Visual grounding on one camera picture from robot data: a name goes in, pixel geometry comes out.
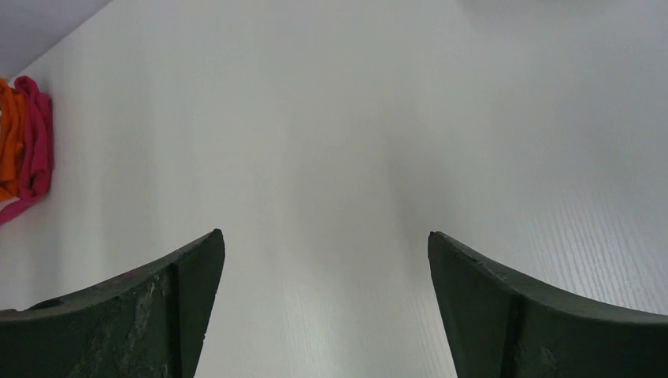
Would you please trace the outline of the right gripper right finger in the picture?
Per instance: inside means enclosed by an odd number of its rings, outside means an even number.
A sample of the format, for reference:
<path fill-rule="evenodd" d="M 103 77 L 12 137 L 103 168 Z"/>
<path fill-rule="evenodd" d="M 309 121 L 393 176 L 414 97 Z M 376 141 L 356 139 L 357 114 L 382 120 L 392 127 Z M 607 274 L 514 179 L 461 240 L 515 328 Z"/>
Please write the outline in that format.
<path fill-rule="evenodd" d="M 551 286 L 442 232 L 432 283 L 460 377 L 664 377 L 667 318 Z"/>

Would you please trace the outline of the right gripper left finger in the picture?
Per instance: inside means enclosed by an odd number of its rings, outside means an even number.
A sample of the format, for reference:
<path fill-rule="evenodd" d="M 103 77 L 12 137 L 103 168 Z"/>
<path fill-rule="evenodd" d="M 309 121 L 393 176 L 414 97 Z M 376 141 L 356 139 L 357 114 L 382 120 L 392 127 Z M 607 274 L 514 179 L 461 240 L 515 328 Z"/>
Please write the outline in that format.
<path fill-rule="evenodd" d="M 214 230 L 158 260 L 1 312 L 4 377 L 192 377 L 221 280 Z"/>

